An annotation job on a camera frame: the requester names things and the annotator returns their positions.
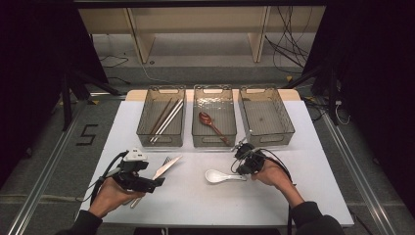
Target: floor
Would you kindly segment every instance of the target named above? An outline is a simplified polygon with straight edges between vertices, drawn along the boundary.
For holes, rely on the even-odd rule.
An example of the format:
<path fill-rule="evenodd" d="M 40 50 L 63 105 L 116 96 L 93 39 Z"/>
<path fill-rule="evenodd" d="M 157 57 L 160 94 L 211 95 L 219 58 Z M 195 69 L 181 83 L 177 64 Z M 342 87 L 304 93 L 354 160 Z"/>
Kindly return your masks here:
<path fill-rule="evenodd" d="M 278 33 L 268 35 L 274 42 L 280 37 Z M 301 72 L 292 61 L 274 56 L 268 43 L 260 63 L 254 63 L 248 38 L 242 33 L 158 34 L 144 66 L 138 63 L 129 35 L 93 38 L 110 85 L 121 92 L 151 84 L 185 83 L 192 87 L 219 81 L 234 86 L 252 82 L 283 86 Z M 300 38 L 300 47 L 309 51 L 314 34 L 298 33 L 294 38 Z M 313 99 L 308 105 L 310 118 L 346 204 L 356 215 L 354 226 L 345 233 L 415 234 L 414 218 L 376 164 L 352 117 L 348 119 L 340 107 L 339 119 L 348 123 L 333 126 L 326 115 L 321 115 L 325 97 L 312 97 L 309 91 L 312 81 L 297 90 L 301 97 Z M 117 107 L 124 99 L 102 95 L 103 91 L 94 86 L 88 88 L 93 93 L 89 101 L 72 97 L 74 121 L 69 131 L 62 131 L 63 107 L 59 103 L 33 144 L 31 158 L 21 160 L 0 190 L 0 234 L 19 226 L 22 234 L 53 234 L 72 225 Z M 95 135 L 92 143 L 91 138 L 82 136 L 83 131 Z M 104 224 L 98 234 L 132 234 L 133 230 Z"/>

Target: metal fork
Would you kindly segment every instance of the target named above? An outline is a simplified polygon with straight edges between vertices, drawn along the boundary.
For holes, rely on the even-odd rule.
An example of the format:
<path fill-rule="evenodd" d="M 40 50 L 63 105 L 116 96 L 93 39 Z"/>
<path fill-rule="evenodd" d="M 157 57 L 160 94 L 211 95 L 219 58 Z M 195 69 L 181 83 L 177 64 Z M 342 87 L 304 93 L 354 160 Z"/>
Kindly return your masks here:
<path fill-rule="evenodd" d="M 170 162 L 171 161 L 171 158 L 170 157 L 167 157 L 167 158 L 165 158 L 165 160 L 164 160 L 164 163 L 162 163 L 162 165 L 161 166 L 163 166 L 163 165 L 166 165 L 168 162 Z M 140 200 L 141 200 L 142 198 L 136 198 L 136 199 L 134 199 L 133 201 L 132 201 L 132 203 L 131 203 L 131 205 L 130 205 L 130 207 L 133 209 L 133 208 L 135 208 L 135 206 L 137 206 L 137 204 L 140 202 Z"/>

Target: clear storage box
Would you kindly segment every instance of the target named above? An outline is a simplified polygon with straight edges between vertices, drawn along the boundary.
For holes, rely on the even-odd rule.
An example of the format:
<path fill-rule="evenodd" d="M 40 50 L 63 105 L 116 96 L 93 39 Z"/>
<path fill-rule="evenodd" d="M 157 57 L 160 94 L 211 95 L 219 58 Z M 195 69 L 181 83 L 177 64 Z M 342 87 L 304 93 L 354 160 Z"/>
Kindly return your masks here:
<path fill-rule="evenodd" d="M 184 85 L 151 86 L 137 128 L 142 146 L 181 147 L 185 111 Z"/>
<path fill-rule="evenodd" d="M 192 136 L 195 147 L 231 148 L 236 121 L 231 85 L 195 85 Z M 214 127 L 201 122 L 200 113 L 211 117 Z"/>
<path fill-rule="evenodd" d="M 249 143 L 256 147 L 290 143 L 295 130 L 276 86 L 242 86 L 239 105 Z"/>

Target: sleeve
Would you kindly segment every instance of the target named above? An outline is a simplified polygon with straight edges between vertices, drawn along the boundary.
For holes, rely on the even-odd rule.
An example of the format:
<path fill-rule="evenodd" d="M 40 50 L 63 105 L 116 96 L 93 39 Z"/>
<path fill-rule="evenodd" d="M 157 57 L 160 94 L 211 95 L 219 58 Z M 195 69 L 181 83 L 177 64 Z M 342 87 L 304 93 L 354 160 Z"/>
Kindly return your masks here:
<path fill-rule="evenodd" d="M 345 234 L 339 222 L 329 216 L 323 215 L 314 202 L 302 203 L 291 210 L 297 227 L 297 235 Z"/>
<path fill-rule="evenodd" d="M 91 235 L 96 234 L 103 220 L 89 211 L 80 211 L 71 229 L 62 230 L 56 235 Z"/>

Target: white spoon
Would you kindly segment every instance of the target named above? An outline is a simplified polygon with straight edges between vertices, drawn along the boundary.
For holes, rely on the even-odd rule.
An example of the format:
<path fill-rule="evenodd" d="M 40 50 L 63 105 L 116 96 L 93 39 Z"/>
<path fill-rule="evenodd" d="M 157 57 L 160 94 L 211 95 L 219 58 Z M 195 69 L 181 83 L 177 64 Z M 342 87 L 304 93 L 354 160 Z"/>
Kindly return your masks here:
<path fill-rule="evenodd" d="M 219 183 L 228 179 L 236 179 L 236 180 L 244 180 L 247 181 L 247 177 L 244 175 L 239 174 L 225 174 L 220 171 L 217 171 L 215 169 L 209 169 L 205 173 L 205 177 L 207 178 L 207 181 L 210 183 Z"/>

